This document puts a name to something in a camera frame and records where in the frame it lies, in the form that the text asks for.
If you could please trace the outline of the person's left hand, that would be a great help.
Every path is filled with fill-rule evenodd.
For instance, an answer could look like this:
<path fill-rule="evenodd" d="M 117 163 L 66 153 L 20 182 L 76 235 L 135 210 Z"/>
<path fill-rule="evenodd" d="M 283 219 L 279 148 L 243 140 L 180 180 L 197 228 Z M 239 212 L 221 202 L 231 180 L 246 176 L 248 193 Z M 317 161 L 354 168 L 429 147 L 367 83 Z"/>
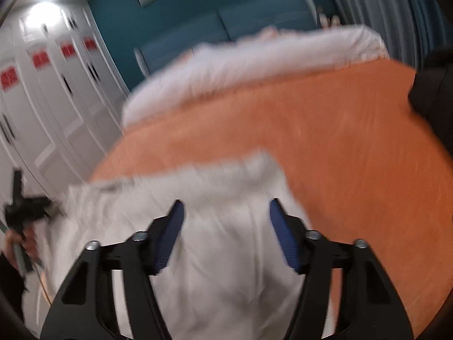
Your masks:
<path fill-rule="evenodd" d="M 3 253 L 6 259 L 11 263 L 11 265 L 19 270 L 18 266 L 18 256 L 15 253 L 15 247 L 19 246 L 25 249 L 25 252 L 31 257 L 34 261 L 39 259 L 39 250 L 36 241 L 35 227 L 30 224 L 23 230 L 23 234 L 15 232 L 12 229 L 9 229 L 5 233 L 5 245 L 3 248 Z"/>

